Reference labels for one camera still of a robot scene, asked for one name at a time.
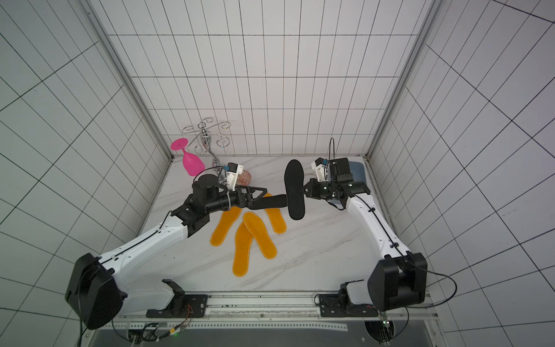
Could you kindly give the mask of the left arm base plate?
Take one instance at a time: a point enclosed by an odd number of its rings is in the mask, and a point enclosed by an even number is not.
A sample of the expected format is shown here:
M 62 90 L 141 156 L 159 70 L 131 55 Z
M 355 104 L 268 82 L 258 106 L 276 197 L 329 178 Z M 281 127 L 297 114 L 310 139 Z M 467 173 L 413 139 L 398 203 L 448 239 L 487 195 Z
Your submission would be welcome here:
M 147 318 L 154 319 L 185 319 L 203 318 L 207 308 L 208 295 L 176 294 L 164 309 L 149 309 Z

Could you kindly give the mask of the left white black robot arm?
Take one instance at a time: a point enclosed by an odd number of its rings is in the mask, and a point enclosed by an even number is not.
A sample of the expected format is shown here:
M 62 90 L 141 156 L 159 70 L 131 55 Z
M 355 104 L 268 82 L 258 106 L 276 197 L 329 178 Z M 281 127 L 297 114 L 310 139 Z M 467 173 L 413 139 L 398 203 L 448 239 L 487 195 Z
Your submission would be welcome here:
M 84 254 L 74 265 L 65 300 L 89 330 L 103 327 L 120 314 L 169 310 L 178 317 L 184 310 L 184 291 L 170 278 L 161 286 L 135 289 L 133 273 L 170 246 L 192 237 L 210 220 L 210 214 L 233 207 L 261 210 L 285 208 L 287 195 L 267 196 L 267 189 L 221 184 L 212 174 L 194 181 L 184 203 L 145 234 L 101 256 Z

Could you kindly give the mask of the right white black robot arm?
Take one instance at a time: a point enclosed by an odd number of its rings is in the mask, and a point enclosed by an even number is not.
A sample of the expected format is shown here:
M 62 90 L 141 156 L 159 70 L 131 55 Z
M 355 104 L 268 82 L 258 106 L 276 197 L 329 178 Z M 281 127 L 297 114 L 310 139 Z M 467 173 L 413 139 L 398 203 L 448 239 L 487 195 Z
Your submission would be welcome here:
M 311 167 L 316 176 L 305 184 L 305 196 L 347 212 L 369 240 L 374 260 L 371 274 L 345 285 L 348 298 L 380 312 L 423 303 L 427 262 L 400 241 L 379 211 L 362 164 L 351 164 L 346 158 L 318 158 Z

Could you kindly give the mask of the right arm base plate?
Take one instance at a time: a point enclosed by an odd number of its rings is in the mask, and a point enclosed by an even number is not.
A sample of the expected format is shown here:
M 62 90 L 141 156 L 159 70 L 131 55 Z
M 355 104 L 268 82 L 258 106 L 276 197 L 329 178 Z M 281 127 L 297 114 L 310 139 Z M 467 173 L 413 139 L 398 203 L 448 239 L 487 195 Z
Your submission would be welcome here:
M 353 304 L 347 296 L 317 294 L 314 302 L 323 318 L 377 318 L 378 311 L 369 304 Z

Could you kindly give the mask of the black insole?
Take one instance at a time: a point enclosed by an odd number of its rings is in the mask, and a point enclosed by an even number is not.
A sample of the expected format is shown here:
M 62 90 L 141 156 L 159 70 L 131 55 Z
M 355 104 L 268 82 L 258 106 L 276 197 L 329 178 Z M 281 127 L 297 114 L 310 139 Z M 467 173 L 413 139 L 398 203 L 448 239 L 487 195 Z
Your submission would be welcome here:
M 305 216 L 304 169 L 301 163 L 293 159 L 286 166 L 284 183 L 288 204 L 288 214 L 294 221 Z

